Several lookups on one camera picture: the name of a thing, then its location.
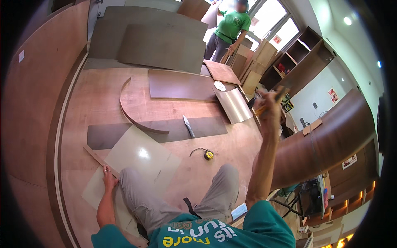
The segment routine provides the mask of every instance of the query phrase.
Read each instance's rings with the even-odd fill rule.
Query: shelving unit
[[[286,86],[292,97],[312,81],[332,59],[333,55],[325,47],[324,41],[308,27],[273,66],[268,68],[259,83],[268,90],[276,89],[279,85]],[[285,71],[290,70],[285,76],[277,69],[280,63]]]

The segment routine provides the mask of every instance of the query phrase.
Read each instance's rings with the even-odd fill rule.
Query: ceiling light
[[[345,23],[347,25],[349,25],[349,26],[351,25],[351,20],[348,17],[345,17],[343,20],[345,21]]]

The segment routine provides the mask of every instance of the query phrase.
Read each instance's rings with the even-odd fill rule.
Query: man in green t-shirt
[[[236,50],[237,46],[244,40],[251,25],[251,19],[247,14],[248,8],[247,0],[235,0],[235,11],[225,15],[227,11],[218,10],[218,15],[225,18],[219,23],[218,28],[211,35],[205,47],[205,60],[211,59],[216,50],[212,61],[220,62],[227,50],[230,52]]]
[[[100,230],[91,236],[95,248],[136,248],[131,245],[116,226],[113,207],[113,189],[120,180],[124,199],[137,221],[143,225],[150,240],[149,247],[295,247],[290,228],[266,198],[272,185],[274,160],[279,142],[280,105],[274,92],[260,92],[264,100],[257,99],[256,108],[268,108],[261,117],[263,143],[248,184],[245,203],[248,212],[243,229],[226,224],[235,207],[239,193],[239,172],[230,164],[222,165],[213,177],[210,189],[200,204],[190,213],[170,206],[154,196],[131,169],[112,176],[104,167],[105,194],[96,215]]]

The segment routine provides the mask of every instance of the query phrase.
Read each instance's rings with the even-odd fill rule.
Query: teal t-shirt
[[[239,13],[236,11],[225,15],[226,11],[221,11],[222,15],[225,17],[221,22],[219,22],[218,28],[215,30],[215,34],[232,44],[232,40],[237,39],[237,35],[240,30],[247,30],[251,25],[251,19],[247,13]]]
[[[267,201],[259,201],[244,218],[243,229],[216,219],[183,213],[156,229],[150,248],[157,247],[295,247],[291,229]],[[95,248],[136,248],[115,225],[105,225],[91,236]]]

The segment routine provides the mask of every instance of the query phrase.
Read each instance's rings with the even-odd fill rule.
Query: metal sheet
[[[252,117],[247,103],[237,88],[227,92],[215,92],[215,94],[231,124],[242,122]]]

